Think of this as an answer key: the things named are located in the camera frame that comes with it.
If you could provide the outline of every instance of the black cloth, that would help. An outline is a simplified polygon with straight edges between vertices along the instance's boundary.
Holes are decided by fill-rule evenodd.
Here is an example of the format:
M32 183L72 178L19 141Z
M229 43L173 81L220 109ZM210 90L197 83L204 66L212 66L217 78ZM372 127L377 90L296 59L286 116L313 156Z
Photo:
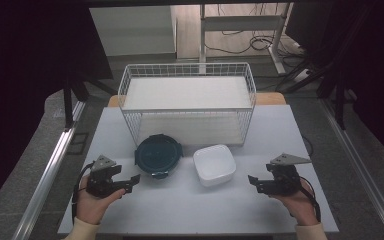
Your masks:
M355 112L384 145L384 1L369 13L343 66L347 87L357 95Z
M0 2L0 188L40 123L49 95L67 79L83 81L81 75L112 78L89 9L41 3Z

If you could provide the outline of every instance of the aluminum rail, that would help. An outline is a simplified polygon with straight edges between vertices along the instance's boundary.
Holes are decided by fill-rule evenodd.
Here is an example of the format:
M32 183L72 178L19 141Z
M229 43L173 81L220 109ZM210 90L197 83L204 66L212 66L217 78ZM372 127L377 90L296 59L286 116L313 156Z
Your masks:
M370 175L369 171L366 168L363 160L361 159L358 151L355 149L350 138L347 135L347 132L342 130L339 124L335 121L334 111L330 106L328 100L321 100L322 107L325 115L329 119L330 124L332 125L333 130L335 131L342 147L344 148L348 159L351 162L351 165L354 167L354 170L357 176L360 178L361 183L363 184L364 189L366 190L367 195L372 201L373 205L378 212L383 224L384 224L384 196L378 186L376 185L374 179Z
M49 159L48 165L45 168L45 171L40 179L36 190L33 193L32 198L30 199L29 205L26 208L26 211L21 218L18 227L12 236L13 240L28 239L33 230L33 227L39 217L40 211L42 210L43 204L48 196L48 193L52 187L55 176L58 173L58 169L61 165L64 154L68 148L68 144L73 137L73 134L76 130L77 122L83 112L85 103L77 102L73 110L73 127L67 132L61 134L60 139L54 149L54 152Z

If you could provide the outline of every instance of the square bowl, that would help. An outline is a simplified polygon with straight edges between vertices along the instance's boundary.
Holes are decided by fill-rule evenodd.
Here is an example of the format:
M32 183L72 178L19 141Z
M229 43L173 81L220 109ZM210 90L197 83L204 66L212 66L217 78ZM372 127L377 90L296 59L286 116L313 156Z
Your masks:
M196 151L193 155L199 181L206 187L232 179L236 171L235 159L226 145L215 145Z

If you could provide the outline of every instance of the hand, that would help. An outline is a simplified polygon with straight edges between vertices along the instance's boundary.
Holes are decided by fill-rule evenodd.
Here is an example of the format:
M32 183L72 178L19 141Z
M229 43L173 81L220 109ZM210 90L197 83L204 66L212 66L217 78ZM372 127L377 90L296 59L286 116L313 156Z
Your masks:
M308 183L301 179L301 185L309 193L313 194ZM310 200L301 191L298 191L292 196L278 196L273 197L283 203L283 205L289 210L289 213L297 219L298 225L312 226L319 223L314 212L314 207Z
M126 191L120 189L106 198L97 198L86 192L89 176L84 176L80 182L79 198L77 201L77 218L83 222L98 225L105 214L108 206L120 199Z

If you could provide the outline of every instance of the white sleeve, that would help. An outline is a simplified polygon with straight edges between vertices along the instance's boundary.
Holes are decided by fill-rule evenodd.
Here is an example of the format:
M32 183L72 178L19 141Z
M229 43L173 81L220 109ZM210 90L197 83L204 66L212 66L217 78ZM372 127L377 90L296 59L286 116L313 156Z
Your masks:
M313 226L295 226L298 240L327 240L323 224Z
M73 229L64 240L95 240L98 228L99 225L92 225L74 218Z

